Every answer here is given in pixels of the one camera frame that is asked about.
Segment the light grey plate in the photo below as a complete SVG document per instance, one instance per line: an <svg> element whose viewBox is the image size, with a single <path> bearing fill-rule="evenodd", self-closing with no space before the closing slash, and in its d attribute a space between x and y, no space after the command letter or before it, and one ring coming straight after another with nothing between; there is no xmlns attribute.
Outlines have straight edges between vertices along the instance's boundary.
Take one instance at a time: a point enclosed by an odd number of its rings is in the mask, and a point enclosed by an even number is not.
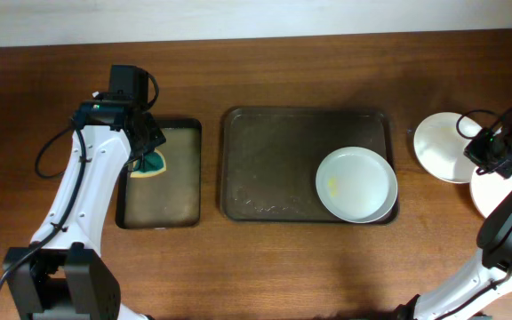
<svg viewBox="0 0 512 320"><path fill-rule="evenodd" d="M386 218L398 198L395 171L368 148L344 147L331 152L316 171L316 193L327 211L356 224Z"/></svg>

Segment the green yellow sponge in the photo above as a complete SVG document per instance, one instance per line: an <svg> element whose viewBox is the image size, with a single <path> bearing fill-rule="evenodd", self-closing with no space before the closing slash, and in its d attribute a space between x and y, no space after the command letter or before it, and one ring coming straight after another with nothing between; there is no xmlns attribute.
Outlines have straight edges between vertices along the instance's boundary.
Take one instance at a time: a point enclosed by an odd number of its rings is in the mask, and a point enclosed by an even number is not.
<svg viewBox="0 0 512 320"><path fill-rule="evenodd" d="M167 170L167 164L164 155L155 149L132 164L129 171L131 178L151 178Z"/></svg>

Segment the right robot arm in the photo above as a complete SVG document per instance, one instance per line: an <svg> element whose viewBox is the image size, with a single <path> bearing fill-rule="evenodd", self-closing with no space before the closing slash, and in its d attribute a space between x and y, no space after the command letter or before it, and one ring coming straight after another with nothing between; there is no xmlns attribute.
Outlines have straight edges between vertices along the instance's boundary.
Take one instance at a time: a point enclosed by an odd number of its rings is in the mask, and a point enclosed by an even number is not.
<svg viewBox="0 0 512 320"><path fill-rule="evenodd" d="M464 156L476 174L512 174L512 107L468 137ZM512 292L512 190L485 219L477 252L462 269L432 292L414 296L392 312L393 319L474 319L496 299Z"/></svg>

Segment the white plate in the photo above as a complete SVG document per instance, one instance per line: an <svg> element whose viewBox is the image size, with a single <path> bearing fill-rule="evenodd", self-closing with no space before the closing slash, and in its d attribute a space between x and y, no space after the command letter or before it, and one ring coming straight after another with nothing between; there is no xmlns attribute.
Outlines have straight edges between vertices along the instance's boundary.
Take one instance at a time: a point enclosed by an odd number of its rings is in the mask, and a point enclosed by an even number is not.
<svg viewBox="0 0 512 320"><path fill-rule="evenodd" d="M475 136L482 127L461 114L441 112L428 116L420 122L413 137L413 148L421 166L432 176L455 184L471 181L476 166L463 155L469 137Z"/></svg>

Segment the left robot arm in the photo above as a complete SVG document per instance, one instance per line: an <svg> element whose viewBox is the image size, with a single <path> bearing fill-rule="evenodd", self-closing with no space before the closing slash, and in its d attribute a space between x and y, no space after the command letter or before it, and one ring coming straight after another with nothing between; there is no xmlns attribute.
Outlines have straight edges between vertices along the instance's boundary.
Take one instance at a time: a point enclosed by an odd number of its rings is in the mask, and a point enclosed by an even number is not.
<svg viewBox="0 0 512 320"><path fill-rule="evenodd" d="M159 88L146 70L110 69L108 90L83 101L68 131L72 147L61 183L28 246L4 257L0 292L10 290L22 319L141 319L101 258L100 243L117 178L137 172L165 143L149 113Z"/></svg>

